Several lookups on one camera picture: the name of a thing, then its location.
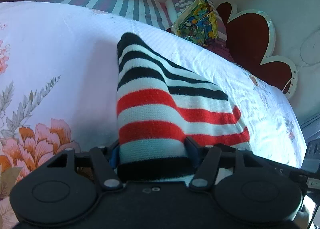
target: black mount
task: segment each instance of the black mount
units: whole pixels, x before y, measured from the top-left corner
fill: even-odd
[[[117,142],[66,149],[12,189],[16,228],[297,228],[304,196],[320,204],[315,173],[225,145],[200,147],[191,137],[185,148],[196,168],[189,187],[121,181]],[[80,167],[92,169],[93,182],[76,173]],[[220,168],[233,174],[216,183]]]

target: pink flower print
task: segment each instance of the pink flower print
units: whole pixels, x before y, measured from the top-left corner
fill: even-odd
[[[8,56],[8,54],[9,54],[9,51],[10,51],[10,45],[9,44],[7,44],[6,46],[4,46],[3,48],[0,48],[0,57],[1,56]]]
[[[7,68],[6,61],[9,59],[9,51],[10,51],[10,45],[6,45],[4,47],[1,47],[3,44],[3,40],[0,40],[0,75],[5,72]]]
[[[71,141],[71,129],[63,120],[51,119],[51,127],[37,124],[35,132],[29,127],[19,128],[20,139],[7,139],[2,150],[12,167],[21,167],[18,181],[66,148],[80,152]]]
[[[0,75],[5,72],[5,70],[6,70],[7,66],[8,66],[5,63],[5,61],[6,61],[5,59],[8,60],[9,58],[8,57],[0,58]]]

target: white bedsheet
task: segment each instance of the white bedsheet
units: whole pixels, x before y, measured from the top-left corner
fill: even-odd
[[[218,84],[245,117],[254,154],[301,166],[305,141],[278,89],[260,80],[254,85],[245,70],[170,33],[72,5],[0,3],[1,48],[10,48],[0,92],[14,82],[6,115],[12,119],[24,95],[29,98],[31,90],[39,94],[52,77],[60,76],[25,125],[35,132],[37,124],[52,129],[51,119],[64,120],[71,129],[70,140],[82,150],[116,140],[116,45],[125,32],[139,35],[162,56]],[[3,118],[1,129],[7,129]]]

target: red stripe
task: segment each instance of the red stripe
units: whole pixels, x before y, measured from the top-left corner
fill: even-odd
[[[177,107],[170,94],[160,89],[143,89],[123,96],[118,100],[117,115],[128,108],[150,104],[162,104],[172,107],[188,122],[236,124],[241,116],[237,106],[233,108],[232,114],[212,112],[201,108],[180,108]]]
[[[247,127],[245,127],[243,132],[241,133],[218,136],[210,136],[204,134],[189,134],[189,136],[191,136],[201,146],[205,146],[207,144],[214,145],[217,143],[232,146],[242,142],[249,142],[250,140],[250,135]]]
[[[185,134],[179,126],[165,121],[141,121],[126,124],[119,130],[119,143],[142,139],[176,139],[181,142]]]
[[[248,128],[245,127],[241,133],[210,136],[204,134],[184,134],[175,124],[165,121],[142,121],[126,124],[119,130],[119,143],[124,144],[130,141],[143,139],[175,139],[184,142],[186,136],[191,136],[200,145],[223,143],[235,145],[248,142],[250,139]]]
[[[116,2],[117,0],[98,0],[93,6],[93,9],[111,13],[115,8]]]
[[[170,20],[170,17],[169,17],[167,8],[166,8],[166,6],[165,6],[165,3],[160,3],[160,5],[161,5],[162,10],[164,11],[165,17],[167,17],[168,24],[169,24],[169,28],[170,28],[171,25],[172,25],[172,22],[171,22],[171,20]]]

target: striped pillow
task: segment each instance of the striped pillow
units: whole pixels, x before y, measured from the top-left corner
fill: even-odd
[[[81,6],[119,16],[127,17],[152,25],[162,30],[171,27],[167,9],[164,3],[156,0],[26,0],[50,3],[62,3]]]
[[[172,3],[174,4],[174,8],[176,10],[177,16],[181,15],[181,13],[190,6],[195,0],[172,0]],[[217,18],[217,24],[218,24],[218,39],[221,41],[227,40],[227,30],[226,27],[219,16],[219,13],[217,12],[216,8],[214,7],[213,3],[209,0],[207,0],[208,3],[213,7],[213,11]]]
[[[239,108],[217,85],[162,57],[131,33],[118,43],[118,60],[118,171],[126,173],[126,179],[137,179],[129,171],[137,172],[146,163],[155,168],[159,160],[183,170],[172,176],[188,175],[192,170],[185,169],[186,136],[201,145],[250,148],[244,144],[249,132]]]

